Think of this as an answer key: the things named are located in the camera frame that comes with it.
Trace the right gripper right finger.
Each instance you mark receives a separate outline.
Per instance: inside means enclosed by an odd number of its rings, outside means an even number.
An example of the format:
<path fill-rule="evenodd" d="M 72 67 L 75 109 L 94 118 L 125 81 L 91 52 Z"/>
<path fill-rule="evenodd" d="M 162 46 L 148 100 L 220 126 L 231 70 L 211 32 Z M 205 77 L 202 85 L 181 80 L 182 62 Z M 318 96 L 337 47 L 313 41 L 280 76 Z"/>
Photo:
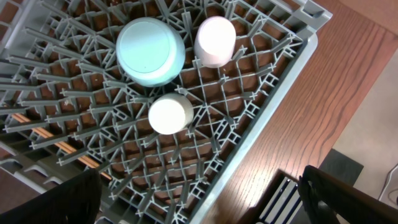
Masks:
<path fill-rule="evenodd" d="M 397 223 L 397 209 L 372 198 L 326 172 L 306 166 L 298 192 L 311 223 Z"/>

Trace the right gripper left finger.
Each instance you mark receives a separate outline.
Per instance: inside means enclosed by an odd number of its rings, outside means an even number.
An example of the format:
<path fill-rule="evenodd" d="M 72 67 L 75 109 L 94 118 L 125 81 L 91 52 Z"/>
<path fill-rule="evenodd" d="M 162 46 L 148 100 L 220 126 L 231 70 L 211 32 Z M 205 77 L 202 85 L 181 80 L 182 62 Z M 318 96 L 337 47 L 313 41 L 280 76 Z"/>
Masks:
<path fill-rule="evenodd" d="M 99 172 L 88 169 L 1 214 L 1 223 L 94 223 L 100 210 Z"/>

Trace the wooden chopstick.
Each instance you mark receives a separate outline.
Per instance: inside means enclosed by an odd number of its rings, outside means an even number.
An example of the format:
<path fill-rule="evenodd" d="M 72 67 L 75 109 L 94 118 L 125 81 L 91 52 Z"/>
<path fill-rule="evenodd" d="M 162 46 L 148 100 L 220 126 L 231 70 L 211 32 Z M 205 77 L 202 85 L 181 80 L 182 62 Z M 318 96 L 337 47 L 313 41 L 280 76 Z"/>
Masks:
<path fill-rule="evenodd" d="M 12 117 L 17 120 L 20 123 L 27 123 L 30 122 L 29 118 L 26 118 L 23 114 L 20 113 L 16 113 L 16 114 L 12 114 Z M 39 134 L 40 136 L 42 136 L 45 139 L 49 139 L 54 137 L 54 135 L 52 133 L 50 133 L 49 131 L 47 131 L 44 128 L 31 128 L 31 130 L 33 130 L 33 132 Z M 73 152 L 77 152 L 77 150 L 72 147 L 71 145 L 69 145 L 68 143 L 66 143 L 65 141 L 58 141 L 54 143 L 57 147 L 59 147 L 61 150 L 63 150 L 64 152 L 66 152 L 67 154 L 71 154 Z M 89 166 L 90 168 L 97 168 L 99 167 L 99 164 L 92 160 L 90 157 L 88 156 L 80 156 L 78 158 L 78 160 L 82 163 L 84 163 L 85 165 Z M 105 172 L 101 173 L 102 176 L 104 176 L 105 178 L 107 178 L 108 180 L 111 180 L 112 177 L 110 175 L 108 175 Z"/>

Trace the light blue small bowl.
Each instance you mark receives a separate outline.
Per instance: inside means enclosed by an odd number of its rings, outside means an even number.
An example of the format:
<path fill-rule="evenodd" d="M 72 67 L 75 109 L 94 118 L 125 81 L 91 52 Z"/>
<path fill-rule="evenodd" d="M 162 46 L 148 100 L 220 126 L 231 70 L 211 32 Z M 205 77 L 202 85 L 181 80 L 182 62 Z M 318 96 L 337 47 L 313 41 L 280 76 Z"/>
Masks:
<path fill-rule="evenodd" d="M 182 71 L 185 44 L 167 23 L 142 17 L 123 27 L 116 41 L 116 56 L 131 80 L 157 87 L 170 83 Z"/>

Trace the pink white cup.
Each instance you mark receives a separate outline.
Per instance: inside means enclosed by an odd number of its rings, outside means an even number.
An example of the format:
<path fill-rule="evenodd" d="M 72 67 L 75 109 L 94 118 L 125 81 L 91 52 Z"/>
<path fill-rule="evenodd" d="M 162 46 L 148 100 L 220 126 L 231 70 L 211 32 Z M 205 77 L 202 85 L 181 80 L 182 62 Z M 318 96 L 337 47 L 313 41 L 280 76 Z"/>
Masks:
<path fill-rule="evenodd" d="M 232 58 L 236 31 L 225 17 L 212 16 L 199 26 L 194 43 L 195 56 L 208 68 L 226 65 Z"/>

